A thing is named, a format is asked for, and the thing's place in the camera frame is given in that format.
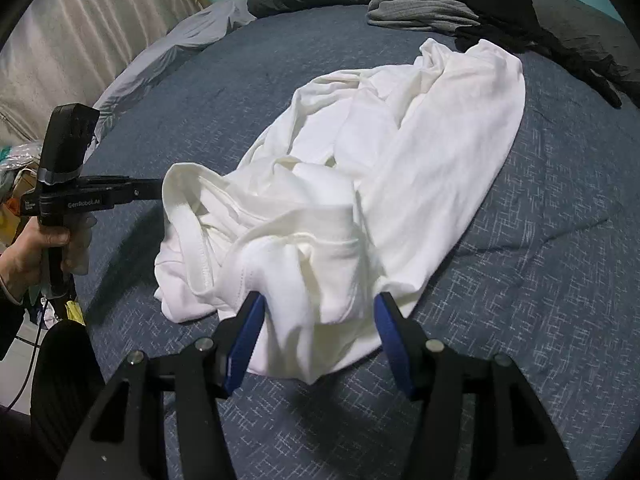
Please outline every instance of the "screw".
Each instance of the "screw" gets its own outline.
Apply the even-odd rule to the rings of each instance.
[[[127,363],[130,365],[137,365],[145,358],[145,353],[142,350],[132,350],[127,355]]]
[[[429,339],[425,346],[429,352],[438,353],[444,350],[444,343],[439,339]]]
[[[499,353],[494,356],[494,361],[500,366],[511,366],[511,358],[507,354]]]
[[[209,337],[201,337],[196,341],[196,348],[201,352],[206,352],[213,348],[213,341]]]

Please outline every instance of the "hand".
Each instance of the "hand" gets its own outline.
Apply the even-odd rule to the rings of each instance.
[[[78,263],[86,267],[86,248],[93,225],[93,216],[75,217],[71,229],[46,227],[37,218],[31,218],[16,241],[0,254],[0,277],[9,294],[19,301],[31,285],[40,283],[40,261],[46,248],[65,247],[62,262],[65,272],[75,270]]]

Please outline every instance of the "gray sheet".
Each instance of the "gray sheet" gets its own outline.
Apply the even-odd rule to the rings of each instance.
[[[233,170],[314,76],[413,62],[427,35],[370,27],[365,13],[304,10],[230,34],[124,115],[85,173],[161,176],[185,160]],[[415,318],[458,351],[512,355],[580,478],[600,480],[640,422],[640,111],[626,96],[614,110],[537,54],[521,59],[527,97],[513,149]],[[178,326],[152,297],[160,205],[98,218],[92,270],[78,290],[105,375],[133,348],[155,356],[210,333],[213,317]],[[368,480],[399,477],[418,407],[395,390],[377,353],[313,386],[247,376],[220,411],[241,479]],[[179,478],[175,446],[170,404],[170,471]]]

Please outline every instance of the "black sleeve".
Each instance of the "black sleeve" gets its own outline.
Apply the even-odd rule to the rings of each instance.
[[[0,287],[0,361],[20,330],[24,319],[24,307],[14,304]]]

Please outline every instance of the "white curtain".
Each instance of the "white curtain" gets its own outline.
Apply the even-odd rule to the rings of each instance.
[[[0,145],[43,139],[53,108],[93,105],[193,0],[34,0],[0,52]]]

